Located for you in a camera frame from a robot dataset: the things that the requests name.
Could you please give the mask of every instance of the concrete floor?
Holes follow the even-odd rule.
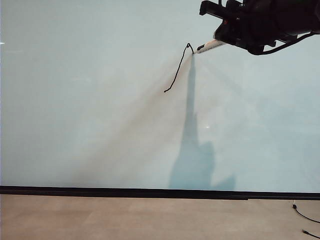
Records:
[[[311,240],[291,200],[1,196],[2,240]],[[320,220],[319,201],[296,201]]]

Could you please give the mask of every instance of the light blue wall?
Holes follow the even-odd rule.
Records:
[[[320,192],[319,37],[187,50],[200,0],[2,0],[1,184]]]

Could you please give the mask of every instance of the black baseboard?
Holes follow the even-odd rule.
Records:
[[[0,186],[0,194],[100,198],[320,200],[320,193]]]

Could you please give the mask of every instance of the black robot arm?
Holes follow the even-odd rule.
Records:
[[[205,0],[200,15],[222,19],[214,33],[218,41],[265,55],[320,34],[320,0],[228,0],[225,7]],[[276,46],[276,41],[284,44]],[[275,47],[264,51],[265,46]]]

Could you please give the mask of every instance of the black rope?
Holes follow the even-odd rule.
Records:
[[[186,47],[185,47],[184,51],[183,51],[183,55],[182,55],[181,61],[180,61],[180,63],[179,63],[178,70],[176,71],[176,74],[175,74],[174,80],[173,80],[173,82],[171,83],[171,86],[170,86],[167,90],[165,90],[164,92],[169,91],[169,90],[172,88],[172,86],[174,85],[174,83],[175,83],[175,81],[176,81],[176,78],[177,78],[177,75],[178,75],[178,72],[179,72],[179,69],[180,69],[180,66],[181,66],[181,63],[182,63],[182,60],[183,60],[183,59],[184,59],[184,57],[185,57],[185,52],[186,52],[187,48],[189,48],[189,47],[190,47],[190,48],[191,48],[191,50],[192,50],[192,54],[194,54],[194,49],[192,48],[191,44],[190,44],[190,43],[188,43],[188,44],[186,45]]]
[[[309,235],[309,236],[312,236],[312,237],[315,237],[315,238],[317,238],[317,239],[320,239],[320,236],[313,235],[313,234],[311,234],[310,232],[308,232],[308,231],[306,231],[306,230],[303,230],[303,229],[302,229],[302,232],[303,232],[304,234]]]

